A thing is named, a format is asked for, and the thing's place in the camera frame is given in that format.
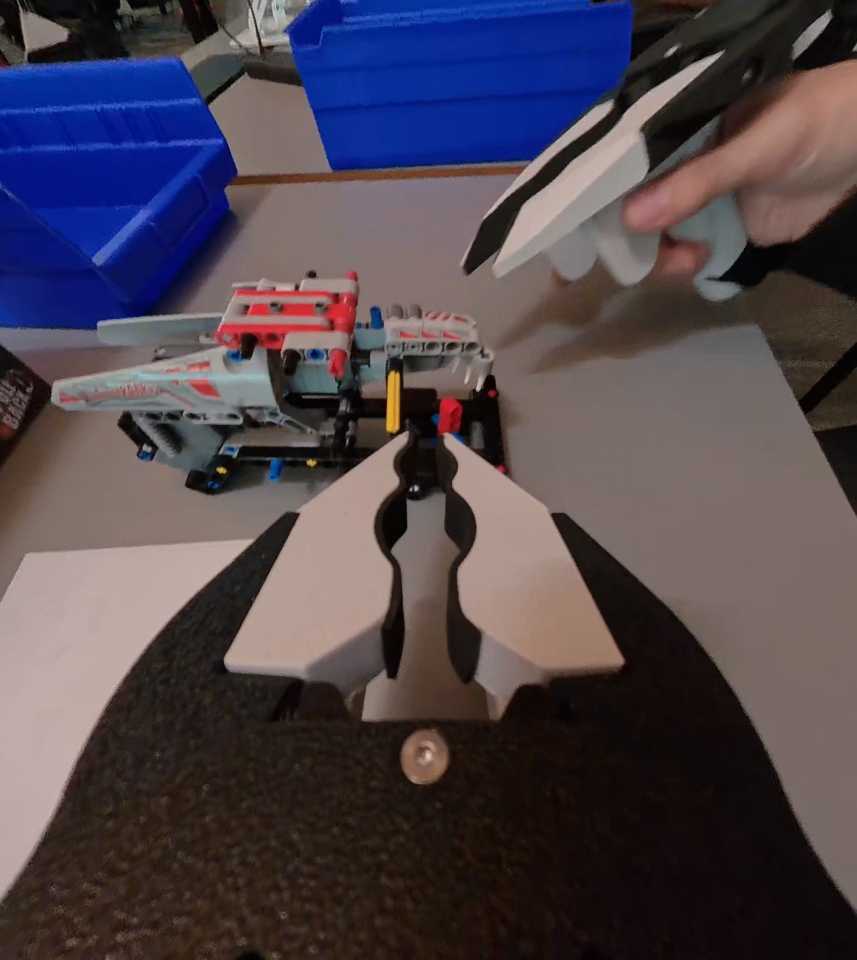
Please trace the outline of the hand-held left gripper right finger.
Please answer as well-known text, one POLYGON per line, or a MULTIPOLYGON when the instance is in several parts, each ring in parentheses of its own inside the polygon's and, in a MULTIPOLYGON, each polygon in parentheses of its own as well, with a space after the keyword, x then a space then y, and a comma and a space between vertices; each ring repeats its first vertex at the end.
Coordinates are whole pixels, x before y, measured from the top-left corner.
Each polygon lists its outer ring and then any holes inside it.
POLYGON ((439 439, 446 648, 503 714, 525 687, 616 673, 625 657, 550 510, 452 434, 439 439))

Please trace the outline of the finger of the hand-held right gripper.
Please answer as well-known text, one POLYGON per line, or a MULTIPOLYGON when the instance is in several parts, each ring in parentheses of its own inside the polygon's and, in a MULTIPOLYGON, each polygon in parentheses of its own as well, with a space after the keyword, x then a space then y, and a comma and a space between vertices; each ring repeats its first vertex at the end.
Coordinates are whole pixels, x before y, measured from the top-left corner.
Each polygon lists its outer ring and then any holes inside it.
POLYGON ((655 166, 643 126, 722 57, 703 57, 646 92, 603 138, 525 200, 494 257, 493 274, 504 277, 547 252, 638 186, 655 166))
MULTIPOLYGON (((642 66, 633 63, 622 82, 611 93, 590 107, 529 162, 489 208, 462 256, 463 273, 470 275, 485 262, 489 260, 494 262, 524 201, 549 184, 574 158, 608 134, 625 112, 643 95, 697 61, 699 61, 698 58, 667 58, 642 66)), ((655 162, 648 176, 665 158, 686 142, 693 131, 699 128, 699 124, 695 124, 692 120, 695 115, 694 109, 684 103, 689 98, 691 88, 698 82, 699 78, 642 126, 649 157, 652 162, 655 162)), ((559 250, 568 245, 575 254, 574 259, 580 271, 587 270, 598 254, 595 240, 590 231, 584 231, 583 227, 628 193, 596 213, 575 231, 567 234, 544 254, 547 255, 553 249, 559 250)))

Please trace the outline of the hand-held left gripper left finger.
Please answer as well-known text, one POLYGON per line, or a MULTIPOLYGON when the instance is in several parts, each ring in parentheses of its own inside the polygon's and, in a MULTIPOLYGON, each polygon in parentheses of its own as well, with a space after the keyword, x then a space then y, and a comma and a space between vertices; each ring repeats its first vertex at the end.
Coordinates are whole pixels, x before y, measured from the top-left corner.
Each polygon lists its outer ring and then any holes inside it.
POLYGON ((393 550, 408 530, 400 433, 269 533, 278 554, 227 653, 235 674, 309 683, 395 679, 406 635, 393 550))

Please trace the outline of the grey red toy brick vehicle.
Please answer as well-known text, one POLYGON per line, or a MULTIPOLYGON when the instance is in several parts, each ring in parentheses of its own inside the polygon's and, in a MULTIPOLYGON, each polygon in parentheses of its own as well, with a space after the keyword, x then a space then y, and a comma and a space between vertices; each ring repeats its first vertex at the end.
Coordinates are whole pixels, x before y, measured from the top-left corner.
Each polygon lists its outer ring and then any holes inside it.
POLYGON ((405 431, 415 439, 408 496, 437 485, 439 402, 463 404, 455 436, 502 474, 507 455, 495 355, 477 321, 419 304, 360 310, 354 271, 232 286, 220 313, 99 321, 107 346, 151 345, 148 363, 62 378, 51 402, 117 415, 143 462, 184 473, 213 496, 243 468, 344 474, 405 431))

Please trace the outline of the grey desk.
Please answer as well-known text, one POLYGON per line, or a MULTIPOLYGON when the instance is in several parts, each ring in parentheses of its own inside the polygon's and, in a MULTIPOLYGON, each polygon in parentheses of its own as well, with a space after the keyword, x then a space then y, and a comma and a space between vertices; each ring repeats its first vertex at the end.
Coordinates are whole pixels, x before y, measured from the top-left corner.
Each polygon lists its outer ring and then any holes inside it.
MULTIPOLYGON (((116 414, 49 406, 0 474, 30 552, 250 540, 162 627, 0 899, 0 958, 857 958, 857 518, 758 328, 673 287, 593 318, 543 266, 464 276, 498 177, 238 195, 196 300, 360 276, 498 352, 509 479, 553 515, 621 670, 351 719, 225 654, 338 481, 213 496, 116 414)), ((398 541, 405 651, 443 659, 445 495, 398 541)))

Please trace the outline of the person's right hand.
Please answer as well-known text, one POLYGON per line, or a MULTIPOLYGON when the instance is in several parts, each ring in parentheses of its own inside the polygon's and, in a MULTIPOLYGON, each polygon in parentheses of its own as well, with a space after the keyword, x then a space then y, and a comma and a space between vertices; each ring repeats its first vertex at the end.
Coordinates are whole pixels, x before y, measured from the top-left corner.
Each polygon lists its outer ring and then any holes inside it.
POLYGON ((857 58, 795 73, 734 104, 697 155, 627 197, 622 222, 659 234, 652 277, 691 281, 705 244, 671 231, 724 196, 750 242, 802 239, 857 190, 857 58))

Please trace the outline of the white instruction booklet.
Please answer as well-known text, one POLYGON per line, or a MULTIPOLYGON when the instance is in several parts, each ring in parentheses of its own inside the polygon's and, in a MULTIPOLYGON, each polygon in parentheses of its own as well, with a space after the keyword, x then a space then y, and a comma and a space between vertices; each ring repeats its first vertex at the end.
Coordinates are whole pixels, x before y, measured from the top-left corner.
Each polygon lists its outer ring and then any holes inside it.
POLYGON ((0 600, 0 899, 117 687, 250 539, 32 553, 0 600))

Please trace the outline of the black tripod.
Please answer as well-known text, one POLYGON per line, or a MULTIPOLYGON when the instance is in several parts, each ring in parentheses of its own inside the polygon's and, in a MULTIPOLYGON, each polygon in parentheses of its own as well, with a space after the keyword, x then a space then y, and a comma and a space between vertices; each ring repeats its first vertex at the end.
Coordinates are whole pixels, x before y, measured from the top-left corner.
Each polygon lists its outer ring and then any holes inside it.
POLYGON ((805 415, 811 414, 857 370, 857 340, 799 399, 805 415))

